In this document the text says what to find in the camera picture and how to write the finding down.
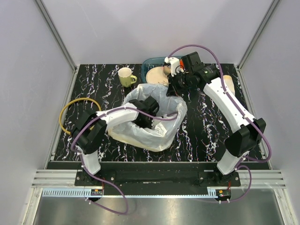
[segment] black table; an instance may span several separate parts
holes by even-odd
[[[136,84],[123,88],[119,82],[118,70],[129,67],[138,77]],[[233,64],[222,64],[225,75],[230,75],[235,86],[237,99],[247,108]],[[81,65],[73,88],[71,100],[88,97],[99,102],[102,110],[120,106],[124,97],[139,83],[141,64]],[[218,161],[225,152],[224,141],[231,133],[223,114],[214,102],[200,90],[186,91],[183,95],[187,103],[187,115],[169,149],[151,152],[118,142],[108,134],[99,148],[99,160],[102,162],[205,162]],[[79,102],[71,105],[66,113],[64,127],[71,130],[74,122],[84,109],[98,110],[91,102]],[[61,132],[54,161],[79,161],[70,151],[72,138]],[[250,156],[261,159],[257,146]]]

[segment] ceramic mug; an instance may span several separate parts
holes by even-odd
[[[127,67],[119,69],[118,75],[120,83],[126,88],[137,81],[137,77],[132,75],[131,69]]]

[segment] white plastic bag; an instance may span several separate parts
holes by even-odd
[[[178,113],[175,120],[154,120],[152,129],[141,128],[132,122],[126,122],[113,127],[108,131],[108,134],[117,141],[151,151],[162,151],[169,148],[188,108],[181,97],[167,97],[167,90],[168,88],[162,84],[139,84],[137,88],[124,98],[123,104],[132,99],[145,100],[151,96],[159,104],[157,117],[171,118],[175,115],[170,117],[166,115]]]

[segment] white wall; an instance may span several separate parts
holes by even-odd
[[[257,116],[267,122],[275,169],[281,169],[300,218],[300,1],[280,3],[242,68]]]
[[[238,63],[272,0],[43,2],[76,64],[142,63],[186,44],[204,45],[221,62]],[[206,52],[201,59],[214,62]]]
[[[16,225],[72,75],[34,1],[0,1],[0,63],[0,224]]]

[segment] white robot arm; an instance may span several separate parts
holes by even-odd
[[[216,103],[231,127],[233,134],[225,140],[226,151],[217,164],[219,176],[222,179],[223,176],[231,174],[241,158],[247,155],[261,140],[261,136],[245,118],[254,122],[262,132],[264,132],[266,123],[261,118],[257,120],[249,113],[227,86],[224,91],[219,69],[215,65],[206,67],[197,52],[183,56],[181,59],[184,70],[180,68],[179,59],[165,58],[165,66],[171,67],[171,74],[168,75],[167,95],[178,95],[182,89],[200,88]],[[229,99],[227,93],[244,112],[244,116]]]

